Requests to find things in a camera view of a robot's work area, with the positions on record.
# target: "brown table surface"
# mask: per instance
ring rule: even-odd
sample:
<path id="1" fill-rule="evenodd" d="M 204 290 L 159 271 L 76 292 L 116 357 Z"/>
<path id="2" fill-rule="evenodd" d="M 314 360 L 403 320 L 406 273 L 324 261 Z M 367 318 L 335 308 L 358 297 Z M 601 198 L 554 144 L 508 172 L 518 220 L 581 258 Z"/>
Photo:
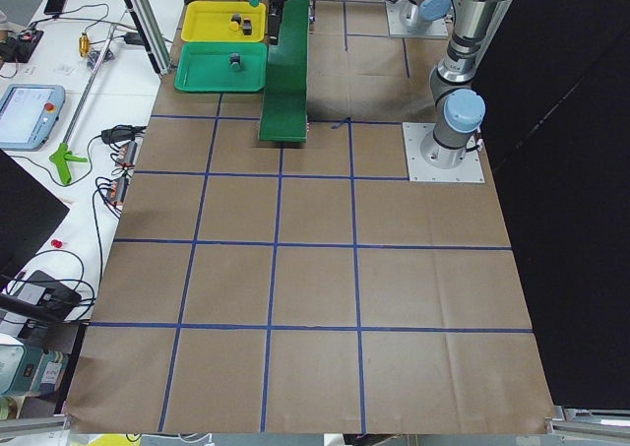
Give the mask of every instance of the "brown table surface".
<path id="1" fill-rule="evenodd" d="M 308 141 L 164 77 L 67 412 L 90 432 L 535 433 L 552 414 L 488 171 L 408 181 L 444 40 L 320 0 Z M 181 41 L 174 44 L 176 58 Z"/>

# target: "green clamp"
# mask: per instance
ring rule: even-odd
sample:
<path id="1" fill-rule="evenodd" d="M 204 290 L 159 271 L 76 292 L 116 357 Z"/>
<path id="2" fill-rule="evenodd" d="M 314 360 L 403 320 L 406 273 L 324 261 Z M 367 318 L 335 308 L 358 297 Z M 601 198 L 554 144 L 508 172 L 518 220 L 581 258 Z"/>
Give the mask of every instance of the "green clamp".
<path id="1" fill-rule="evenodd" d="M 68 185 L 72 181 L 72 175 L 68 168 L 68 161 L 71 162 L 87 162 L 88 158 L 80 158 L 74 156 L 72 151 L 68 151 L 68 143 L 59 144 L 59 149 L 49 157 L 50 161 L 57 167 L 59 179 L 64 185 Z"/>

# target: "black phone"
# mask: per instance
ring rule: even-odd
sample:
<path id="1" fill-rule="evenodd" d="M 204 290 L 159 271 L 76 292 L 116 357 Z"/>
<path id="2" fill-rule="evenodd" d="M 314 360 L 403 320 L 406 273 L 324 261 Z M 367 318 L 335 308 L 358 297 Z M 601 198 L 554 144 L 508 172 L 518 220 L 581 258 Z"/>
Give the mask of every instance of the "black phone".
<path id="1" fill-rule="evenodd" d="M 66 0 L 48 0 L 46 6 L 43 9 L 44 15 L 59 15 L 63 13 L 63 7 L 66 5 Z"/>

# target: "white mounting plate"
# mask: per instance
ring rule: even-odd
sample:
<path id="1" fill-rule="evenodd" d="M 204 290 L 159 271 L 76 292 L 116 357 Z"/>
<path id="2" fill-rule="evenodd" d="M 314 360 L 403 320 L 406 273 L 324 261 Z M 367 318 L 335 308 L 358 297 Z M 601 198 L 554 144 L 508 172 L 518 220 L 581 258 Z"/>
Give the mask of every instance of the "white mounting plate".
<path id="1" fill-rule="evenodd" d="M 387 4 L 387 24 L 390 27 L 390 37 L 420 37 L 424 39 L 446 39 L 449 32 L 444 20 L 431 23 L 428 28 L 415 29 L 401 22 L 401 10 L 405 8 L 408 0 Z"/>
<path id="2" fill-rule="evenodd" d="M 485 183 L 477 151 L 466 153 L 466 157 L 462 160 L 462 163 L 449 170 L 434 167 L 424 159 L 420 154 L 420 143 L 422 143 L 424 136 L 433 132 L 434 127 L 435 123 L 403 123 L 409 181 L 431 183 Z M 474 137 L 471 137 L 468 146 L 474 146 Z"/>

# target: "yellow tray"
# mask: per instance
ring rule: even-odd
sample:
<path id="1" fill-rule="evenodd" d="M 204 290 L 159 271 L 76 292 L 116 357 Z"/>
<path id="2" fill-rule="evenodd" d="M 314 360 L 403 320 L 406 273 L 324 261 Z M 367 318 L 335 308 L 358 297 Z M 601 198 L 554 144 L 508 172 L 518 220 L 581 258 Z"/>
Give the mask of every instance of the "yellow tray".
<path id="1" fill-rule="evenodd" d="M 252 22 L 252 34 L 232 31 L 232 15 Z M 264 3 L 253 7 L 246 1 L 194 1 L 188 5 L 181 38 L 187 42 L 260 42 L 265 37 L 267 7 Z"/>

